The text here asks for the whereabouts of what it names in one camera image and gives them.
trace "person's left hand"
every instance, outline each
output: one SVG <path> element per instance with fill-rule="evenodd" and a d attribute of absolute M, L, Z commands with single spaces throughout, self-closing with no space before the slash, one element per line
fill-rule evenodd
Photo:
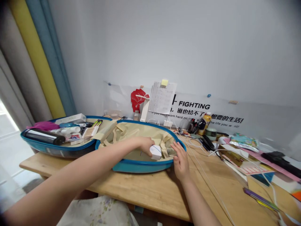
<path fill-rule="evenodd" d="M 155 142 L 150 137 L 135 137 L 138 142 L 138 147 L 148 156 L 152 157 L 150 148 L 152 145 L 155 145 Z"/>

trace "floral fabric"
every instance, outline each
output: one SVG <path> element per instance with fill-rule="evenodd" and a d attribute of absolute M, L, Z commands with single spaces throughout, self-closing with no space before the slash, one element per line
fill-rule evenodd
<path fill-rule="evenodd" d="M 57 226 L 69 225 L 120 225 L 138 226 L 124 202 L 108 196 L 73 200 Z"/>

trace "beige fabric bag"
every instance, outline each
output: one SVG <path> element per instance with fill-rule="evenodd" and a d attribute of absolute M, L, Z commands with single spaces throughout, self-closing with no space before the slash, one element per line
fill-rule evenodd
<path fill-rule="evenodd" d="M 171 134 L 168 132 L 153 127 L 151 125 L 143 125 L 138 123 L 130 122 L 112 122 L 110 128 L 101 129 L 93 139 L 98 139 L 101 141 L 99 148 L 109 146 L 118 141 L 125 140 L 130 137 L 151 137 L 156 145 L 159 145 L 162 150 L 162 158 L 160 160 L 153 160 L 149 156 L 141 153 L 140 150 L 135 149 L 124 159 L 136 160 L 136 161 L 167 161 L 173 159 L 176 152 L 171 148 L 170 144 L 175 140 Z"/>

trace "white box packaging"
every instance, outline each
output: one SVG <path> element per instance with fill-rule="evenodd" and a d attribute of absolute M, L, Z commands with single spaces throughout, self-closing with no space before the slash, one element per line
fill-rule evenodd
<path fill-rule="evenodd" d="M 55 121 L 56 124 L 61 124 L 61 123 L 66 123 L 66 122 L 73 122 L 74 124 L 77 123 L 85 123 L 86 122 L 87 117 L 83 114 L 77 114 L 77 115 L 73 115 L 73 116 L 69 116 L 69 117 L 65 117 L 62 119 L 58 119 Z"/>

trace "person's right hand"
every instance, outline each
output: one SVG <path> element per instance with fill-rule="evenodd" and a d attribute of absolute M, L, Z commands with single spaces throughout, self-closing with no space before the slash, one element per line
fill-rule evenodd
<path fill-rule="evenodd" d="M 170 145 L 177 153 L 177 156 L 173 157 L 173 163 L 175 165 L 175 173 L 181 183 L 190 180 L 190 171 L 187 152 L 180 145 L 180 143 L 173 142 Z"/>

